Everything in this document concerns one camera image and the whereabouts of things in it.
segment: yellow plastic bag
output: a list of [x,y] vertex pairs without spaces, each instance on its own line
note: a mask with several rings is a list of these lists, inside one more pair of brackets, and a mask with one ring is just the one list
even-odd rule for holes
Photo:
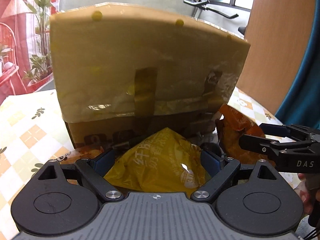
[[115,187],[190,197],[205,183],[200,153],[198,146],[164,128],[122,155],[104,178]]

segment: blue curtain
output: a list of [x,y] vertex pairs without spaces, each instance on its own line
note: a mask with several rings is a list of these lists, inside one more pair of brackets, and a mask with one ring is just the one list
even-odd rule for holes
[[301,66],[276,117],[287,125],[320,129],[320,0],[316,0],[310,39]]

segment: wooden panel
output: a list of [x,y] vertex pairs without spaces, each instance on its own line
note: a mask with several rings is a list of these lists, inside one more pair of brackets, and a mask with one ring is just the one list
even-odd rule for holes
[[254,0],[245,38],[251,48],[237,87],[275,113],[300,67],[316,0]]

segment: chair backrest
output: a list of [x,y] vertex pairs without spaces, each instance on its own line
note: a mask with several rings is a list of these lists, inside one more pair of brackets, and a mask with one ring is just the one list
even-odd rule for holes
[[16,39],[14,37],[14,33],[12,29],[4,23],[0,23],[0,43],[2,45],[7,45],[9,48],[13,49],[13,51],[8,53],[8,57],[4,58],[4,63],[8,61],[17,65],[16,61]]

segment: checkered tablecloth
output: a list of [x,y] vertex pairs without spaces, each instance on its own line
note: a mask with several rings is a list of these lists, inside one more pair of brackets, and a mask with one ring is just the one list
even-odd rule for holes
[[[281,124],[237,88],[228,104],[258,125],[262,122]],[[73,150],[55,90],[9,96],[3,102],[0,149],[3,152],[0,154],[0,240],[9,240],[18,233],[10,214],[12,200],[43,163]],[[292,187],[300,182],[296,174],[281,174]]]

